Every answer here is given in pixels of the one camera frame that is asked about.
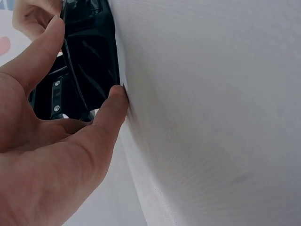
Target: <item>finger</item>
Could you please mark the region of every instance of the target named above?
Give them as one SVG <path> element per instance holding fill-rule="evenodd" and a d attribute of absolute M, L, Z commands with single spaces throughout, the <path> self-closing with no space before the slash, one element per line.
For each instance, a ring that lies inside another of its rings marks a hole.
<path fill-rule="evenodd" d="M 15 78 L 24 88 L 26 95 L 47 75 L 63 45 L 64 22 L 54 17 L 46 31 L 23 53 L 0 68 Z"/>
<path fill-rule="evenodd" d="M 28 23 L 24 21 L 24 23 L 18 28 L 18 30 L 25 34 L 31 41 L 35 41 L 44 33 L 45 28 L 38 23 Z"/>
<path fill-rule="evenodd" d="M 13 27 L 25 34 L 31 41 L 36 40 L 45 31 L 35 18 L 34 9 L 26 1 L 16 2 L 12 22 Z"/>
<path fill-rule="evenodd" d="M 50 123 L 62 126 L 67 134 L 75 134 L 88 125 L 88 123 L 76 119 L 58 119 L 52 120 Z"/>
<path fill-rule="evenodd" d="M 63 142 L 26 152 L 14 162 L 13 169 L 19 171 L 11 172 L 6 187 L 19 178 L 26 178 L 26 185 L 31 185 L 19 186 L 15 192 L 10 190 L 11 199 L 23 200 L 17 204 L 21 210 L 26 206 L 27 219 L 40 216 L 42 209 L 51 219 L 50 224 L 61 225 L 79 208 L 107 173 L 127 108 L 125 91 L 115 86 L 93 125 Z M 36 225 L 44 225 L 47 218 L 35 218 Z"/>
<path fill-rule="evenodd" d="M 63 1 L 62 0 L 39 0 L 33 1 L 33 5 L 42 8 L 46 12 L 52 15 L 60 15 L 62 10 Z"/>

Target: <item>fingernail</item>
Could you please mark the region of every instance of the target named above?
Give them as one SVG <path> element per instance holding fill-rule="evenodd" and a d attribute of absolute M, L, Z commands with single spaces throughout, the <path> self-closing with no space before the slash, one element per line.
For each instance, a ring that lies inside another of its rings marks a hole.
<path fill-rule="evenodd" d="M 120 85 L 114 85 L 109 92 L 109 97 L 115 94 L 121 94 L 122 92 L 124 92 L 123 87 Z"/>
<path fill-rule="evenodd" d="M 50 20 L 50 22 L 49 22 L 47 28 L 51 27 L 51 25 L 54 23 L 54 21 L 55 21 L 57 18 L 58 18 L 57 15 L 53 16 L 53 18 Z"/>

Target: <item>black glossy plastic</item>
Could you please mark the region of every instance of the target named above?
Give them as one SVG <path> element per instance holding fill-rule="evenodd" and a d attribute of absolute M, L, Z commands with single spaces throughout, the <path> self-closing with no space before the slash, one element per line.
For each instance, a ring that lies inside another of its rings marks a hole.
<path fill-rule="evenodd" d="M 107 0 L 66 0 L 61 18 L 66 24 L 63 56 L 32 92 L 30 102 L 41 119 L 66 114 L 86 120 L 110 88 L 120 84 L 114 21 Z"/>

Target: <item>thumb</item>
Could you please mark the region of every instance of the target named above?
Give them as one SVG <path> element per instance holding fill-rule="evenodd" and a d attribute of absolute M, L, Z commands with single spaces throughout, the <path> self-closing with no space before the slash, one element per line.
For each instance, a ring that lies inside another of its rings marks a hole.
<path fill-rule="evenodd" d="M 55 16 L 46 31 L 23 53 L 0 67 L 0 73 L 16 79 L 28 96 L 51 69 L 63 38 L 64 22 Z"/>

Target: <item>black plastic part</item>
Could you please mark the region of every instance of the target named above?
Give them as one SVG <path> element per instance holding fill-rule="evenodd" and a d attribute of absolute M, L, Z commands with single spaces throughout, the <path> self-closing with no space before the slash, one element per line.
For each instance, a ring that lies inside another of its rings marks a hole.
<path fill-rule="evenodd" d="M 107 0 L 65 0 L 63 56 L 31 93 L 38 118 L 89 121 L 120 84 L 115 26 Z"/>

